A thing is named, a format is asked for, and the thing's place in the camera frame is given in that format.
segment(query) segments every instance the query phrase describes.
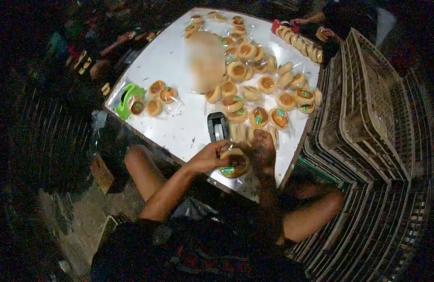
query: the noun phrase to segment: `white table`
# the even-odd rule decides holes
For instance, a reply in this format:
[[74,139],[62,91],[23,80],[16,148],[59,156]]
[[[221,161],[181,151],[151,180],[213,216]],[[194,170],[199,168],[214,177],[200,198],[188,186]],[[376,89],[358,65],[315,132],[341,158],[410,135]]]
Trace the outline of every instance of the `white table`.
[[[111,106],[115,104],[113,102],[114,99],[118,98],[118,91],[128,81],[145,89],[148,89],[157,80],[162,80],[170,86],[175,86],[178,89],[181,100],[184,102],[184,105],[180,107],[176,114],[168,116],[168,119],[131,116],[126,120],[126,123],[144,135],[145,138],[165,148],[177,159],[184,162],[189,161],[211,140],[207,129],[207,117],[204,114],[204,96],[190,93],[189,91],[190,87],[187,83],[188,79],[184,59],[185,42],[182,36],[184,35],[185,27],[189,25],[192,15],[201,14],[205,16],[210,11],[212,10],[194,8],[165,29],[129,66],[116,83],[104,104],[110,110]],[[219,14],[226,16],[228,21],[225,23],[205,21],[203,29],[223,35],[226,30],[231,30],[232,17],[236,15],[242,16],[248,33],[252,34],[256,42],[273,52],[278,64],[291,61],[295,65],[303,62],[293,68],[292,72],[295,74],[304,71],[310,88],[317,86],[320,66],[271,33],[272,24],[270,22],[227,11],[219,11]],[[260,77],[260,74],[255,74],[251,80],[244,84],[257,85]],[[265,95],[264,98],[266,110],[276,107],[273,97]],[[281,145],[276,154],[275,164],[277,186],[283,181],[288,168],[293,165],[291,161],[297,150],[308,116],[295,109],[289,112],[289,119],[294,124],[295,132],[294,134],[290,134],[290,136],[287,134],[280,134],[279,136]],[[209,176],[211,179],[208,181],[217,187],[221,187],[222,184],[251,200],[258,201],[256,188],[259,182],[253,176],[253,172],[249,172],[245,177],[240,177],[238,180],[225,178],[217,170],[211,172]]]

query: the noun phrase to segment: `green label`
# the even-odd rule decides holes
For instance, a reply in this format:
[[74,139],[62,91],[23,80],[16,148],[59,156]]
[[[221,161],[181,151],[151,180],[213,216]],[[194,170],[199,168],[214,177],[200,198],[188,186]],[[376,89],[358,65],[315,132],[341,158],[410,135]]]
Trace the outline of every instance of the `green label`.
[[234,170],[233,166],[223,166],[220,168],[220,172],[224,175],[231,175],[234,173]]
[[263,121],[263,117],[260,115],[257,115],[254,117],[254,122],[256,122],[257,125],[260,125]]
[[278,109],[278,110],[276,110],[276,114],[277,114],[278,116],[284,117],[285,112],[284,112],[282,109]]
[[232,54],[229,54],[229,55],[226,57],[226,62],[227,62],[227,63],[232,63],[232,62],[234,62],[234,56],[233,56]]

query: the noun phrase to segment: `finger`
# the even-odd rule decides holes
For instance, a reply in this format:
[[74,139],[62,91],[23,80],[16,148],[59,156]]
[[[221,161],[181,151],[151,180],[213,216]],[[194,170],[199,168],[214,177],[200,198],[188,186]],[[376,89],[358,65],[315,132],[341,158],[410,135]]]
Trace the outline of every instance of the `finger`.
[[230,166],[230,159],[215,159],[214,167]]

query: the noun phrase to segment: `row of bread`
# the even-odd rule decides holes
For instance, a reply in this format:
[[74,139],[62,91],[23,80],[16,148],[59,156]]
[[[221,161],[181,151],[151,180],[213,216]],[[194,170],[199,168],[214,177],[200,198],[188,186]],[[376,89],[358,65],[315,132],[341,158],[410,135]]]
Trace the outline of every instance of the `row of bread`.
[[299,50],[304,56],[309,57],[313,62],[321,64],[323,61],[323,52],[314,44],[307,43],[298,34],[293,33],[290,28],[280,26],[275,31],[276,35],[281,37],[286,43],[291,44]]

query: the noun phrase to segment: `bread roll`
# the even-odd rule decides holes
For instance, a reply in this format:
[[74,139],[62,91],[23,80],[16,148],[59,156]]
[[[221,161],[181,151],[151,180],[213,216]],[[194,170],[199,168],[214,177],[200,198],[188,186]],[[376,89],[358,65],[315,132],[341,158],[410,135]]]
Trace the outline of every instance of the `bread roll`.
[[229,159],[230,166],[222,166],[220,173],[227,178],[237,178],[248,172],[250,161],[241,149],[235,148],[225,151],[220,159]]

